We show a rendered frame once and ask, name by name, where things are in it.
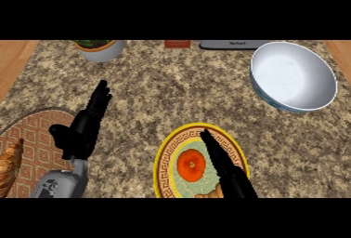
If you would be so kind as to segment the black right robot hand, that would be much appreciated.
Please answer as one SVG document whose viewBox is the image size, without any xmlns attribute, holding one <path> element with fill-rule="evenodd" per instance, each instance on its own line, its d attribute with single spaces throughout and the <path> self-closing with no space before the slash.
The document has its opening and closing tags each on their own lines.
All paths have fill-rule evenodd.
<svg viewBox="0 0 351 238">
<path fill-rule="evenodd" d="M 247 176 L 241 168 L 232 164 L 224 148 L 206 129 L 200 132 L 200 138 L 204 143 L 210 163 L 219 177 L 224 198 L 256 199 L 257 194 L 253 190 Z"/>
</svg>

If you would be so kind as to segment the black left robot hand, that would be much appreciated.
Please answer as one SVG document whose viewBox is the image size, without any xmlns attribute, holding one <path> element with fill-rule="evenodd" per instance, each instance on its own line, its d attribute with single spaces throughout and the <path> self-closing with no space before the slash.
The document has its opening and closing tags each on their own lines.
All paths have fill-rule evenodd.
<svg viewBox="0 0 351 238">
<path fill-rule="evenodd" d="M 88 159 L 94 150 L 110 98 L 107 81 L 101 80 L 91 93 L 86 107 L 76 113 L 70 125 L 51 125 L 48 127 L 54 146 L 63 151 L 61 158 L 64 160 Z"/>
</svg>

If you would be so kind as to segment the orange round squash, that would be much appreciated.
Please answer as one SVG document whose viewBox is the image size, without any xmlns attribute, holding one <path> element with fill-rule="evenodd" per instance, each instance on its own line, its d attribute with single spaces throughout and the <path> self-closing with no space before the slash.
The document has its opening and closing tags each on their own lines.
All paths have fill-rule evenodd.
<svg viewBox="0 0 351 238">
<path fill-rule="evenodd" d="M 181 152 L 176 159 L 176 172 L 187 182 L 196 182 L 204 173 L 204 157 L 194 149 Z"/>
</svg>

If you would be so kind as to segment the yellow rimmed patterned plate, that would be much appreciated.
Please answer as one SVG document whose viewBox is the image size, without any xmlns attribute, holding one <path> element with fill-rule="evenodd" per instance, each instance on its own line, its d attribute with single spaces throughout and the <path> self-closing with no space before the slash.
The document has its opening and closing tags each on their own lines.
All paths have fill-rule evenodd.
<svg viewBox="0 0 351 238">
<path fill-rule="evenodd" d="M 216 170 L 210 163 L 200 132 L 207 130 L 224 148 L 231 162 L 246 175 L 249 167 L 238 143 L 215 125 L 191 123 L 179 126 L 166 136 L 153 163 L 153 190 L 159 198 L 194 198 L 197 193 L 209 193 L 219 184 Z M 187 182 L 176 172 L 176 159 L 182 151 L 194 149 L 204 157 L 204 173 L 196 182 Z"/>
</svg>

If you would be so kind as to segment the white bowl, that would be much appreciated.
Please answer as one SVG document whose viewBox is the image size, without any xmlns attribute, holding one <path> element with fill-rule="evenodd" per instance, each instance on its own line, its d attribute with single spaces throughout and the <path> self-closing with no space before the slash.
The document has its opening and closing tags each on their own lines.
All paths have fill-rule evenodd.
<svg viewBox="0 0 351 238">
<path fill-rule="evenodd" d="M 314 51 L 288 42 L 269 42 L 255 50 L 249 79 L 266 104 L 287 112 L 314 112 L 337 95 L 328 64 Z"/>
</svg>

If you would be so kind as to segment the tan food piece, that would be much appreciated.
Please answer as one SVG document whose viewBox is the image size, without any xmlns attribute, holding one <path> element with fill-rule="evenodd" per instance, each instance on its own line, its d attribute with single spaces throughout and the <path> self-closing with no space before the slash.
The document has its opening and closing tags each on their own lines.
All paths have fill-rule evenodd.
<svg viewBox="0 0 351 238">
<path fill-rule="evenodd" d="M 197 193 L 194 195 L 196 198 L 222 198 L 222 189 L 221 189 L 221 184 L 215 185 L 213 190 L 209 193 Z"/>
</svg>

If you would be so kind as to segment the brown croissant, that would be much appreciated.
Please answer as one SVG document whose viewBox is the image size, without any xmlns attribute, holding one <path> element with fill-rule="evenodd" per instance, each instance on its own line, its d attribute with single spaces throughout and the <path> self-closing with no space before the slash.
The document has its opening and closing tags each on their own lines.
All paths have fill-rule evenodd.
<svg viewBox="0 0 351 238">
<path fill-rule="evenodd" d="M 5 198 L 22 164 L 23 140 L 16 140 L 0 155 L 0 198 Z"/>
</svg>

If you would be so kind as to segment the white pot with plant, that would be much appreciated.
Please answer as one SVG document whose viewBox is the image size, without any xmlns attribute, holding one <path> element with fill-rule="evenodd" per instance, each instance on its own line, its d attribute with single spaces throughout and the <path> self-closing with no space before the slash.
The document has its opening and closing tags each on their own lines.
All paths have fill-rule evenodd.
<svg viewBox="0 0 351 238">
<path fill-rule="evenodd" d="M 122 53 L 123 46 L 123 40 L 111 40 L 106 45 L 95 48 L 83 48 L 75 44 L 75 47 L 85 60 L 91 62 L 107 62 L 109 60 L 114 59 Z"/>
</svg>

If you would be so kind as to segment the red box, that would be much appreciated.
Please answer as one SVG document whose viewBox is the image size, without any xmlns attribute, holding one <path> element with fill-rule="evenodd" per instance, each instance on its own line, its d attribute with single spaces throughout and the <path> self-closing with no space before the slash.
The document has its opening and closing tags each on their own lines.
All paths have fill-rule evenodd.
<svg viewBox="0 0 351 238">
<path fill-rule="evenodd" d="M 165 40 L 165 48 L 190 48 L 188 40 Z"/>
</svg>

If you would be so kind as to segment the dark grey flat appliance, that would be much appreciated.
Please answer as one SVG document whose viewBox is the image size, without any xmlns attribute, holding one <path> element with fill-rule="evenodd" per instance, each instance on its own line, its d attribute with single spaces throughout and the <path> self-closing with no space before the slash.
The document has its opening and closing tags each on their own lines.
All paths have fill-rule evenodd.
<svg viewBox="0 0 351 238">
<path fill-rule="evenodd" d="M 201 40 L 199 48 L 204 50 L 252 50 L 266 43 L 268 40 Z"/>
</svg>

